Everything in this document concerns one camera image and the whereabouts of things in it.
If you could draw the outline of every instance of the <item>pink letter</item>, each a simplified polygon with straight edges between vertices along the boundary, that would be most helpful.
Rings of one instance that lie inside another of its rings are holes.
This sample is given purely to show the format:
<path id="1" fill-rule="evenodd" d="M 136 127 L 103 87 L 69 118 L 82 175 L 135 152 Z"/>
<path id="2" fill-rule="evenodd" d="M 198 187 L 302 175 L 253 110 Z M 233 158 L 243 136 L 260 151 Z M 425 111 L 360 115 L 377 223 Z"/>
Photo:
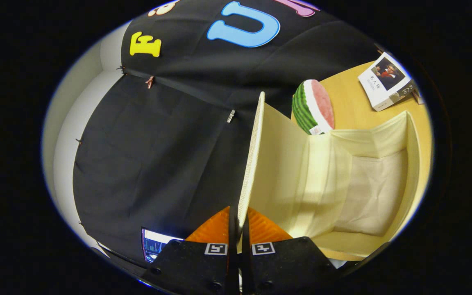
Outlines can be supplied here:
<path id="1" fill-rule="evenodd" d="M 314 9 L 315 11 L 320 11 L 320 9 L 313 6 L 312 4 L 309 4 L 307 2 L 303 2 L 303 1 L 300 1 L 300 0 L 275 0 L 275 1 L 280 2 L 281 4 L 287 5 L 290 8 L 296 10 L 296 13 L 300 16 L 303 16 L 303 17 L 309 17 L 309 16 L 313 15 L 314 11 L 312 9 Z M 307 7 L 310 7 L 312 9 L 300 6 L 296 3 L 307 6 Z"/>

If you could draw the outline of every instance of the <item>cardboard box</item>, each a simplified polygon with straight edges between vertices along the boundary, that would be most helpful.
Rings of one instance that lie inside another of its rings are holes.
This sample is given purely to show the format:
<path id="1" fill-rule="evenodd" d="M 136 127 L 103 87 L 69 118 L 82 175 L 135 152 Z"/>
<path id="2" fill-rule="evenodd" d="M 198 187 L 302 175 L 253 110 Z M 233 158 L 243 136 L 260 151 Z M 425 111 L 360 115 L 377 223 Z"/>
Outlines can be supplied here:
<path id="1" fill-rule="evenodd" d="M 310 237 L 329 258 L 362 259 L 395 237 L 419 197 L 419 167 L 409 112 L 373 129 L 311 136 L 266 104 L 262 92 L 238 204 L 240 229 L 252 207 L 292 237 Z"/>

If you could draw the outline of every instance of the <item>portrait on book cover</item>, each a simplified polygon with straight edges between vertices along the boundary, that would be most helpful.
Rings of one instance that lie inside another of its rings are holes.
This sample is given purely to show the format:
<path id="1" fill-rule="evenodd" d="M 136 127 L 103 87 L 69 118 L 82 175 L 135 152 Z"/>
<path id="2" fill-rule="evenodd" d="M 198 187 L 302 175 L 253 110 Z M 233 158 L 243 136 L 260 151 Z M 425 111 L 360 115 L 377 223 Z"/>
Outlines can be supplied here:
<path id="1" fill-rule="evenodd" d="M 377 76 L 384 88 L 389 90 L 405 78 L 405 74 L 393 62 L 382 58 L 371 71 Z"/>

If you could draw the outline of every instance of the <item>watermelon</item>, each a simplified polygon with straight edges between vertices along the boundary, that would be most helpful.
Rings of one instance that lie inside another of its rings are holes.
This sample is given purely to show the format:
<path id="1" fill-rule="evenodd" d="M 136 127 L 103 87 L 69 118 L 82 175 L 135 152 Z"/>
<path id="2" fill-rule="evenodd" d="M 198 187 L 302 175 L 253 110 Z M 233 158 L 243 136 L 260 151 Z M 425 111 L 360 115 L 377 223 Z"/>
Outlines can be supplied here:
<path id="1" fill-rule="evenodd" d="M 317 80 L 303 81 L 293 96 L 296 123 L 310 135 L 334 129 L 333 107 L 329 94 Z"/>

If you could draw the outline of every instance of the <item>light wood surface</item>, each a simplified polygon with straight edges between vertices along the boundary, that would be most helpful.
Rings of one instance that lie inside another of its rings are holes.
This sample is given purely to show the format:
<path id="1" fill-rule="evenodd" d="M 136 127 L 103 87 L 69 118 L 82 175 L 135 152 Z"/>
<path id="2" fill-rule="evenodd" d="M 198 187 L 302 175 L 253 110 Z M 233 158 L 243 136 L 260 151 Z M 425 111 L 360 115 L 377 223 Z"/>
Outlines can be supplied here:
<path id="1" fill-rule="evenodd" d="M 421 160 L 420 177 L 417 187 L 417 196 L 419 197 L 414 199 L 410 208 L 410 212 L 414 212 L 422 199 L 431 169 L 432 132 L 429 113 L 425 104 L 418 104 L 412 97 L 380 112 L 373 110 L 360 81 L 358 81 L 358 75 L 367 70 L 373 62 L 367 62 L 348 69 L 326 78 L 320 83 L 329 93 L 335 117 L 335 129 L 370 129 L 385 123 L 405 110 L 411 113 L 418 134 Z M 409 213 L 395 235 L 403 229 L 411 216 L 412 214 Z"/>

